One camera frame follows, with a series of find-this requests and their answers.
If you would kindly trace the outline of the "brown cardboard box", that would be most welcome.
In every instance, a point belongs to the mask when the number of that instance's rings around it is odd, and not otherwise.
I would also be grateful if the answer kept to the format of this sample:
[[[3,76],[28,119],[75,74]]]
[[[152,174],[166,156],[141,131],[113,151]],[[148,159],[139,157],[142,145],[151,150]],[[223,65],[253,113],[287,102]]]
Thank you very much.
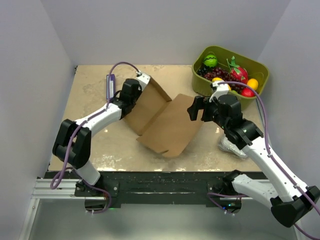
[[[165,158],[179,156],[194,139],[203,122],[190,120],[187,112],[194,98],[178,94],[174,99],[151,78],[124,121],[146,148]]]

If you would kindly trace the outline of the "silver foil pouch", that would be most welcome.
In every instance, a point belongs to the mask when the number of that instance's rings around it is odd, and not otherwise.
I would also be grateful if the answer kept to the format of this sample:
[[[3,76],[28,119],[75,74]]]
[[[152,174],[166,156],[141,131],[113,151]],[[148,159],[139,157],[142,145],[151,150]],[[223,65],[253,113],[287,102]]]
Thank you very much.
[[[248,157],[242,150],[238,149],[235,144],[231,143],[225,135],[220,137],[218,147],[221,151],[233,154],[238,158],[246,159]]]

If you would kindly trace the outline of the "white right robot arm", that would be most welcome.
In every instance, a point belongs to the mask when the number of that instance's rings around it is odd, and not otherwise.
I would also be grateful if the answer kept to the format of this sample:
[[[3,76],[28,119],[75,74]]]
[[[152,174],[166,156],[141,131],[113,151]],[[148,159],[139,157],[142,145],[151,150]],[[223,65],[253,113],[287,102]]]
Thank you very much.
[[[274,218],[287,228],[313,209],[320,198],[319,188],[308,186],[284,164],[266,143],[263,132],[243,117],[241,104],[235,96],[196,96],[187,109],[191,121],[197,120],[200,110],[203,111],[201,120],[213,121],[221,127],[227,139],[250,157],[272,184],[265,187],[235,171],[234,176],[222,185],[227,196],[239,193],[256,200],[269,208]]]

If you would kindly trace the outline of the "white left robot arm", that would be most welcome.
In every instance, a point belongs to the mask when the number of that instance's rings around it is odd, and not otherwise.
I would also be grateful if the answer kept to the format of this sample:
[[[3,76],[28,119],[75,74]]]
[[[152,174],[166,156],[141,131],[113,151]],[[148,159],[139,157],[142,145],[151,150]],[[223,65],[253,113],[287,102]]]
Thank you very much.
[[[63,162],[63,169],[67,164],[75,169],[78,176],[87,182],[85,189],[92,196],[99,196],[104,190],[101,174],[90,162],[92,137],[127,116],[147,84],[128,78],[122,89],[103,107],[75,121],[65,119],[59,127],[52,153]]]

